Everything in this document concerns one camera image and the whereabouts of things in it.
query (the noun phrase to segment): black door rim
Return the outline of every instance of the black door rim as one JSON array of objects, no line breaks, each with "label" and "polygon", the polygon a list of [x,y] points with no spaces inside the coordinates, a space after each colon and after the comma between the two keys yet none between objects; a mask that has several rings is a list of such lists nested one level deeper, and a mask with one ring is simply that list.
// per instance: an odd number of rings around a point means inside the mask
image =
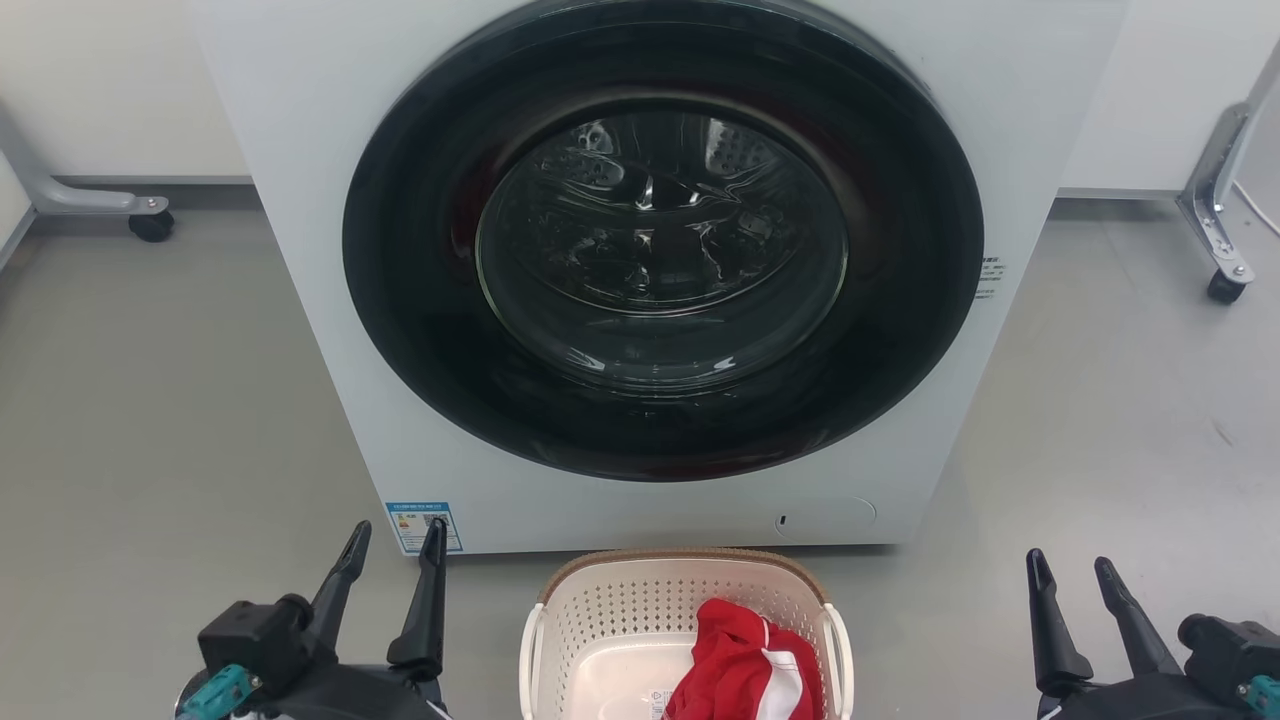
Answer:
[{"label": "black door rim", "polygon": [[[767,133],[828,183],[849,231],[846,282],[813,334],[686,397],[607,391],[531,356],[474,256],[480,213],[527,149],[654,108]],[[343,220],[357,313],[416,395],[518,456],[646,482],[773,466],[879,418],[954,342],[982,238],[964,152],[892,53],[813,6],[717,0],[536,3],[481,29],[388,113]]]}]

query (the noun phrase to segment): teal connector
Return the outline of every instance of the teal connector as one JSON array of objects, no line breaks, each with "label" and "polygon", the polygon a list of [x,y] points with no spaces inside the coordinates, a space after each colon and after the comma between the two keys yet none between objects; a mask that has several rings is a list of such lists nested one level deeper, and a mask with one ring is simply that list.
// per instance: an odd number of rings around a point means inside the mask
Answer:
[{"label": "teal connector", "polygon": [[259,683],[239,665],[228,665],[182,703],[179,720],[219,720],[244,702]]},{"label": "teal connector", "polygon": [[1268,675],[1254,675],[1248,685],[1242,685],[1244,702],[1263,717],[1280,717],[1280,683]]}]

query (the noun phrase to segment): metal stand leg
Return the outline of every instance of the metal stand leg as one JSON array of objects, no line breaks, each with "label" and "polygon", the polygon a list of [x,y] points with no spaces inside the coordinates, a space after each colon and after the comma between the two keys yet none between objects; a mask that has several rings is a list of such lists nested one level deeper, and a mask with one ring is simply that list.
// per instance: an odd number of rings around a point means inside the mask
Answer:
[{"label": "metal stand leg", "polygon": [[1208,138],[1204,154],[1201,155],[1196,170],[1187,182],[1187,188],[1178,196],[1178,206],[1192,224],[1196,236],[1204,249],[1208,250],[1213,261],[1217,263],[1217,272],[1208,283],[1208,296],[1219,302],[1235,302],[1244,286],[1254,279],[1253,269],[1240,256],[1240,251],[1226,236],[1217,214],[1222,211],[1219,201],[1219,188],[1231,187],[1231,177],[1228,177],[1228,159],[1233,156],[1233,149],[1244,133],[1244,127],[1249,120],[1249,104],[1238,102],[1222,113],[1213,128],[1213,135]]},{"label": "metal stand leg", "polygon": [[1236,169],[1253,135],[1253,119],[1262,113],[1277,78],[1280,78],[1280,44],[1271,50],[1271,56],[1254,81],[1249,97],[1244,102],[1231,105],[1219,118],[1208,145],[1196,164],[1196,170],[1178,196],[1178,206],[1183,210],[1183,215],[1217,263],[1217,272],[1208,283],[1208,296],[1228,305],[1240,297],[1244,286],[1253,282],[1254,274],[1231,238],[1226,236],[1219,213],[1226,209]]},{"label": "metal stand leg", "polygon": [[55,181],[18,132],[4,104],[0,104],[0,154],[18,176],[38,215],[128,215],[129,229],[147,242],[160,242],[173,232],[173,215],[165,197],[81,190]]}]

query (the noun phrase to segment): white wall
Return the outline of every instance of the white wall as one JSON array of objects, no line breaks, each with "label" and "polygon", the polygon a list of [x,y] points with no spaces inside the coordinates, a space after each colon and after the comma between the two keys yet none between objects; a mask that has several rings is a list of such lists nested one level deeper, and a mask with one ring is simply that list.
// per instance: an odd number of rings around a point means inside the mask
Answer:
[{"label": "white wall", "polygon": [[1277,0],[1130,0],[1065,188],[1179,191],[1280,41]]},{"label": "white wall", "polygon": [[55,174],[248,174],[180,0],[0,0],[0,96]]},{"label": "white wall", "polygon": [[27,214],[28,209],[31,209],[31,201],[27,200],[27,193],[18,184],[18,178],[13,174],[4,155],[0,155],[0,247],[4,247],[5,241],[13,234],[14,228],[18,227],[18,222]]},{"label": "white wall", "polygon": [[[1179,190],[1280,0],[1129,0],[1065,187]],[[0,0],[0,96],[56,174],[244,178],[180,0]]]}]

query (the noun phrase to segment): white laundry basket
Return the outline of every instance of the white laundry basket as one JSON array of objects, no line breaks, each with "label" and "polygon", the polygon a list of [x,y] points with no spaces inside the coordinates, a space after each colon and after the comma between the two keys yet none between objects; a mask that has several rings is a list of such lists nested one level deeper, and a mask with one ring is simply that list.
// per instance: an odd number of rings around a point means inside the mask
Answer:
[{"label": "white laundry basket", "polygon": [[561,568],[520,643],[525,720],[660,720],[713,597],[809,641],[824,720],[849,720],[849,634],[822,585],[786,557],[727,548],[598,552]]}]

